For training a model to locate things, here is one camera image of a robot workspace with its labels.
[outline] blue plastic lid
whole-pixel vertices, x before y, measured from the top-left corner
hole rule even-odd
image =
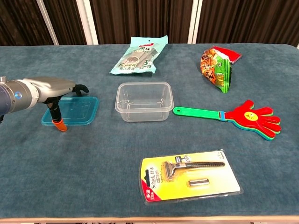
[[[61,116],[67,126],[92,123],[98,106],[96,97],[62,97],[59,101]],[[49,110],[42,117],[42,125],[54,125]]]

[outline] chip bag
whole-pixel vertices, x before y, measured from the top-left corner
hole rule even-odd
[[[131,37],[129,49],[110,72],[115,75],[147,71],[155,73],[153,62],[167,43],[167,35],[161,38]]]
[[[201,56],[200,70],[203,76],[221,89],[223,93],[228,92],[231,78],[228,56],[214,48],[208,49]]]

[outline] blue tablecloth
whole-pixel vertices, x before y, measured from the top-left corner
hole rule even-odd
[[[100,99],[93,123],[65,133],[42,126],[46,105],[0,125],[0,217],[299,215],[299,50],[278,44],[220,44],[243,54],[227,94],[198,63],[212,44],[169,44],[155,74],[114,76],[128,45],[0,47],[9,79],[62,77]],[[166,81],[175,106],[230,111],[246,99],[270,106],[282,131],[273,141],[228,122],[175,116],[126,123],[114,109],[124,82]],[[144,157],[224,149],[244,193],[147,206],[139,190]]]

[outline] razor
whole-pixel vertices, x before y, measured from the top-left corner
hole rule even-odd
[[[170,163],[164,162],[165,170],[166,170],[166,177],[168,180],[173,178],[173,175],[177,169],[188,169],[188,168],[215,168],[215,167],[223,167],[225,163],[223,162],[213,162],[213,161],[206,161],[206,162],[177,162],[177,163]]]

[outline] yellow packaging card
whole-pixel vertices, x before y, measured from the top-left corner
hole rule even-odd
[[[140,169],[147,202],[240,193],[224,151],[145,158]]]

